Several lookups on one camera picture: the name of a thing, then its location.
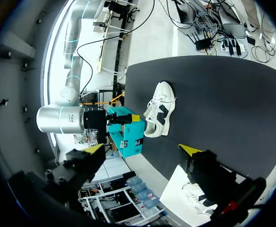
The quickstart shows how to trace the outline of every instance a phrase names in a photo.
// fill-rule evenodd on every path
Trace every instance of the plastic bottle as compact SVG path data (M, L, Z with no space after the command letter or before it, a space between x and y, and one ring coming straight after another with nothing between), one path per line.
M138 194L136 194L136 198L139 199L139 200L146 200L146 199L149 199L151 197L153 197L153 192L152 190L150 189L145 189L144 191L142 192L139 192Z
M157 196L152 196L149 199L144 200L143 206L147 209L157 206L160 203L160 200Z
M138 176L133 176L133 177L127 179L127 181L126 181L128 186L134 186L140 182L142 182L142 180Z
M131 187L133 194L138 194L147 188L146 183L141 182Z

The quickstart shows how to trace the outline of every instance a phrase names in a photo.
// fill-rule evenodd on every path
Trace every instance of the blue box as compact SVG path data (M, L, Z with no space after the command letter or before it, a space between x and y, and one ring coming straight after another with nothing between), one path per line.
M117 116L134 114L124 106L110 107L108 112L110 114L116 113ZM110 137L113 139L122 157L129 157L142 152L144 127L145 122L142 119L139 122L125 124L123 127L120 124L113 124L108 127Z

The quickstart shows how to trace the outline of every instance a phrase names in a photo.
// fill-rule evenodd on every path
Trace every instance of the black tabletop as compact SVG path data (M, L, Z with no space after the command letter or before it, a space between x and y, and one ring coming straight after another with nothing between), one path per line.
M276 70L215 56L184 56L130 66L125 107L143 113L159 81L173 87L168 136L144 138L142 154L167 179L186 166L179 143L210 149L225 166L266 178L276 164Z

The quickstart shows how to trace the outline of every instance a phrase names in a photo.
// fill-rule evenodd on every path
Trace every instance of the gray wall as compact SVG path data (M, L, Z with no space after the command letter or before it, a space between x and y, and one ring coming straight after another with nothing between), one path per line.
M54 159L48 135L37 128L36 113L41 106L43 55L53 24L65 1L25 0L12 13L4 28L36 50L35 59L16 57L13 52L10 60L0 58L0 101L9 100L7 106L0 108L0 158L12 173L24 170L42 174L47 163ZM39 25L36 24L38 18L42 19ZM29 68L35 69L21 71L23 61L29 62ZM25 105L28 112L23 113Z

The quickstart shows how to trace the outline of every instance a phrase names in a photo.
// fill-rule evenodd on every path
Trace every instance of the power strip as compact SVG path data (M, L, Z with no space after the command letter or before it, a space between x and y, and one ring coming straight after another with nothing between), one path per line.
M222 51L222 52L229 52L229 48L228 48L228 47L224 46L224 49L223 49L222 43L220 44L220 46L221 46L221 51ZM241 53L245 53L245 47L244 47L244 45L243 45L243 44L239 44L239 47L240 47L240 49L241 49ZM234 52L234 53L237 52L236 47L232 47L232 49L233 49L233 52Z

